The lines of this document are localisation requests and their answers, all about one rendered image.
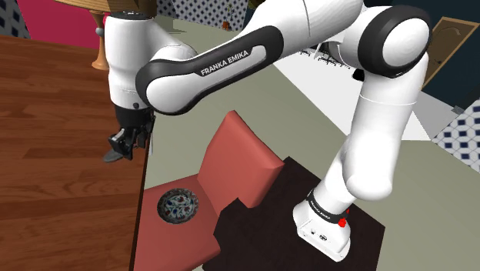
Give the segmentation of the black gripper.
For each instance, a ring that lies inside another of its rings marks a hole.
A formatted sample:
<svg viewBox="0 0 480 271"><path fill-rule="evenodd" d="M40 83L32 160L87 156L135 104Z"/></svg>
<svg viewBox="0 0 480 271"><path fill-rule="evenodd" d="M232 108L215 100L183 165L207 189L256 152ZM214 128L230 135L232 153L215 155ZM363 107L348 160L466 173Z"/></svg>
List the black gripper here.
<svg viewBox="0 0 480 271"><path fill-rule="evenodd" d="M114 105L115 116L121 128L108 137L113 150L123 155L123 159L133 159L133 149L137 131L137 146L145 149L155 122L155 115L150 108L126 109Z"/></svg>

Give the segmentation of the small grey flat object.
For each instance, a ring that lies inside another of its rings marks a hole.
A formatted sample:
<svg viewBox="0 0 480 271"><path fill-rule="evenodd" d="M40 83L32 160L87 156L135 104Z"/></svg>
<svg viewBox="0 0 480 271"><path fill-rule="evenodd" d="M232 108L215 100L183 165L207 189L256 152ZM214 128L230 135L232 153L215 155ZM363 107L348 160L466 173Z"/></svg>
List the small grey flat object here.
<svg viewBox="0 0 480 271"><path fill-rule="evenodd" d="M116 162L120 159L123 158L123 155L121 153L116 152L113 149L110 149L102 158L104 162L110 163L110 162Z"/></svg>

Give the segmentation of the brown wooden table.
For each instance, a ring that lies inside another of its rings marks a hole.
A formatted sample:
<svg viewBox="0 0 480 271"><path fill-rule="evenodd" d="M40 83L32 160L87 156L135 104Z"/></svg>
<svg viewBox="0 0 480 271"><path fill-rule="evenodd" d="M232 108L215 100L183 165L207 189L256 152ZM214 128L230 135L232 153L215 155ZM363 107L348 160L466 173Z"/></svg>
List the brown wooden table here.
<svg viewBox="0 0 480 271"><path fill-rule="evenodd" d="M146 153L103 161L118 124L96 51L0 35L0 271L129 271Z"/></svg>

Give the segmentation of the patterned floral plate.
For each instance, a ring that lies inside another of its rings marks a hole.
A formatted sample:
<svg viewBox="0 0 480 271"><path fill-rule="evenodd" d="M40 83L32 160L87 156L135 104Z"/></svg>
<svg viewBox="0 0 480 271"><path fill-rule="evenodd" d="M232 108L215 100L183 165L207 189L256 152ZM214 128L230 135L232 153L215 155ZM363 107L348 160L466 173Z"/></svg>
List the patterned floral plate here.
<svg viewBox="0 0 480 271"><path fill-rule="evenodd" d="M197 213L199 201L190 189L177 188L165 192L157 203L159 217L169 224L182 224Z"/></svg>

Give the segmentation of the red chair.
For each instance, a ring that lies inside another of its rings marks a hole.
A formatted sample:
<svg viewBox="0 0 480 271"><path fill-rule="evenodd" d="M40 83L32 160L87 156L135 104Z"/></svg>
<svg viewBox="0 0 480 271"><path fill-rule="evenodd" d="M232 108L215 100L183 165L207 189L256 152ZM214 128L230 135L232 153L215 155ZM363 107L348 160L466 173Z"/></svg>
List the red chair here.
<svg viewBox="0 0 480 271"><path fill-rule="evenodd" d="M283 165L237 112L228 112L198 174L145 189L133 271L192 271L217 256L214 231L221 211L236 199L257 206ZM173 189L198 197L198 210L187 222L171 224L158 213L160 198Z"/></svg>

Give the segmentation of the potted plant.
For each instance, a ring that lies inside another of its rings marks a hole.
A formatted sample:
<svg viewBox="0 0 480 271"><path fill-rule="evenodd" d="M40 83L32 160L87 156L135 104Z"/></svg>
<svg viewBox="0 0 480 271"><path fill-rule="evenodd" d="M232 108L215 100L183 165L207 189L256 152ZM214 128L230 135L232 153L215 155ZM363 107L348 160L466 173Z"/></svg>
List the potted plant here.
<svg viewBox="0 0 480 271"><path fill-rule="evenodd" d="M224 22L222 23L222 28L226 31L231 30L231 20L233 19L233 15L235 14L235 8L233 7L232 3L229 3L227 6L226 17Z"/></svg>

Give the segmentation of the brown framed door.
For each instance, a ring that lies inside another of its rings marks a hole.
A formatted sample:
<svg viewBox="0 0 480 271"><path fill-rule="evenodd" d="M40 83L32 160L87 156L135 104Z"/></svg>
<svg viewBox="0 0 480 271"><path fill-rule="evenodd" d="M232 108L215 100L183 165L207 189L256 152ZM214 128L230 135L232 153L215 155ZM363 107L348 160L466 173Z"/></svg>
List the brown framed door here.
<svg viewBox="0 0 480 271"><path fill-rule="evenodd" d="M480 23L442 16L432 30L428 46L428 68L423 86L435 77L446 62L461 48Z"/></svg>

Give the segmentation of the wooden pedestal table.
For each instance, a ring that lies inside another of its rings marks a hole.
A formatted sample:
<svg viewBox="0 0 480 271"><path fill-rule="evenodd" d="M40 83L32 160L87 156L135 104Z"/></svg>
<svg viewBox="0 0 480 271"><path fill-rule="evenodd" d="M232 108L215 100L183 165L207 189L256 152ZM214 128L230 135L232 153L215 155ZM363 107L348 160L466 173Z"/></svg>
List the wooden pedestal table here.
<svg viewBox="0 0 480 271"><path fill-rule="evenodd" d="M157 0L55 0L56 2L83 8L89 11L96 23L95 33L99 38L98 56L92 67L108 71L105 57L104 17L111 12L135 11L151 17L157 14Z"/></svg>

